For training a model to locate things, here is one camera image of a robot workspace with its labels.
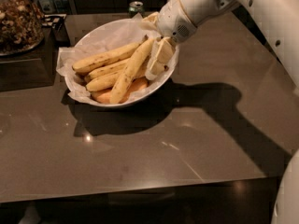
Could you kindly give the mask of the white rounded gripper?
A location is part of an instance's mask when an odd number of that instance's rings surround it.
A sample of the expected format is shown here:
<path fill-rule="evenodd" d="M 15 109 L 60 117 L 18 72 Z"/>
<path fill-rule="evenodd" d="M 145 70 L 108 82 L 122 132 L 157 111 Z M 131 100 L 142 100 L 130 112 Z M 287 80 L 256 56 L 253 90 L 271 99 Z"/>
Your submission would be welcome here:
<path fill-rule="evenodd" d="M 145 72 L 148 80 L 154 80 L 165 70 L 165 66 L 175 53 L 176 43 L 186 41 L 197 30 L 180 0 L 169 0 L 159 13 L 154 12 L 143 18 L 138 26 L 149 31 L 158 29 L 159 33 L 164 36 L 157 38 L 153 43 Z"/>

